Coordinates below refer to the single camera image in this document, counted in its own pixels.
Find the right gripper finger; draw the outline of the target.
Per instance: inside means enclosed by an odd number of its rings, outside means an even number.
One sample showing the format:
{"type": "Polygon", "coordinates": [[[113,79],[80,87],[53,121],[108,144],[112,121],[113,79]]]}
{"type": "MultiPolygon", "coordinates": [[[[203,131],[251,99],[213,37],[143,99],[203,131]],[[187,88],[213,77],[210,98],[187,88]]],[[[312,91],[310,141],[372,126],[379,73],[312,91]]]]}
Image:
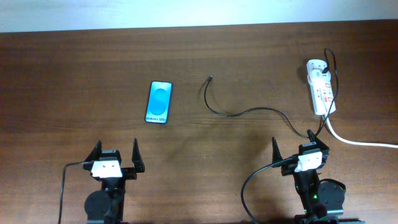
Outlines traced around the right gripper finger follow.
{"type": "Polygon", "coordinates": [[[316,145],[318,148],[320,148],[321,150],[329,150],[329,147],[324,142],[319,140],[317,136],[312,132],[312,130],[308,129],[307,135],[310,142],[314,143],[314,145],[316,145]]]}
{"type": "Polygon", "coordinates": [[[283,160],[283,158],[280,154],[280,150],[279,150],[276,138],[272,137],[272,163],[276,164],[282,160],[283,160]]]}

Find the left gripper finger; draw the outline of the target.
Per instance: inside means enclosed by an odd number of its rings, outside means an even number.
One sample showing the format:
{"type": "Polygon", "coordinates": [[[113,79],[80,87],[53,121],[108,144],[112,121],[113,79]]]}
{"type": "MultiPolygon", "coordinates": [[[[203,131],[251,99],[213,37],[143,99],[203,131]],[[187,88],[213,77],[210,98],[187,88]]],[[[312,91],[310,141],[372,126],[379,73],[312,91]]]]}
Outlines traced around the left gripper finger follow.
{"type": "Polygon", "coordinates": [[[132,163],[134,164],[135,168],[143,168],[144,163],[141,157],[141,153],[139,152],[138,141],[134,139],[134,145],[132,149],[132,163]]]}
{"type": "Polygon", "coordinates": [[[101,155],[101,152],[102,152],[102,142],[98,141],[93,150],[85,159],[85,162],[97,161],[101,155]]]}

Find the blue screen Galaxy smartphone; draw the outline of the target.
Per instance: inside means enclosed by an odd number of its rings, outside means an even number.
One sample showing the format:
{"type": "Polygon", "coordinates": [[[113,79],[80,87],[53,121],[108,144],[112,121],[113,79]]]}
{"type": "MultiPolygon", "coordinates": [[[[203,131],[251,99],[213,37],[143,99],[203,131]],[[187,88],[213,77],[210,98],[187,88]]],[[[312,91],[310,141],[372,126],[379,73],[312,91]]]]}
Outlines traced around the blue screen Galaxy smartphone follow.
{"type": "Polygon", "coordinates": [[[147,123],[166,124],[169,116],[172,96],[171,82],[153,81],[150,85],[149,100],[145,121],[147,123]]]}

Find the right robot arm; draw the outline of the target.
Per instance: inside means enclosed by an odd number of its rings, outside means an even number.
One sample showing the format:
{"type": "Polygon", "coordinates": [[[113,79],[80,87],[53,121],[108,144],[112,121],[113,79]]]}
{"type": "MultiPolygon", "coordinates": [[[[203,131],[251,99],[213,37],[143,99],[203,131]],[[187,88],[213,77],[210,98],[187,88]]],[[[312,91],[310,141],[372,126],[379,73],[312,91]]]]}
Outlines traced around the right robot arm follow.
{"type": "Polygon", "coordinates": [[[304,214],[296,215],[299,224],[363,223],[360,219],[340,219],[343,214],[346,186],[334,179],[320,179],[318,170],[325,164],[330,148],[311,131],[309,142],[298,147],[298,153],[283,158],[275,138],[272,138],[272,167],[281,168],[281,175],[294,178],[295,190],[303,205],[304,214]]]}

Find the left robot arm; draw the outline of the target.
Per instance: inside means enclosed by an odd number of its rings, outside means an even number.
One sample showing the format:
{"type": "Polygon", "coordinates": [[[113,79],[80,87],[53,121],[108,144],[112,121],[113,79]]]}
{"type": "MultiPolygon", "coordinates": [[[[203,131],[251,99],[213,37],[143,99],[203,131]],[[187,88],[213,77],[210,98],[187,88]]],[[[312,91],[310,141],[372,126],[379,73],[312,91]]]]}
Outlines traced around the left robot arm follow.
{"type": "Polygon", "coordinates": [[[101,182],[101,189],[87,196],[84,209],[88,223],[122,223],[126,181],[137,179],[138,173],[145,172],[137,140],[132,148],[132,167],[121,167],[118,150],[102,150],[102,142],[85,159],[84,170],[101,182]]]}

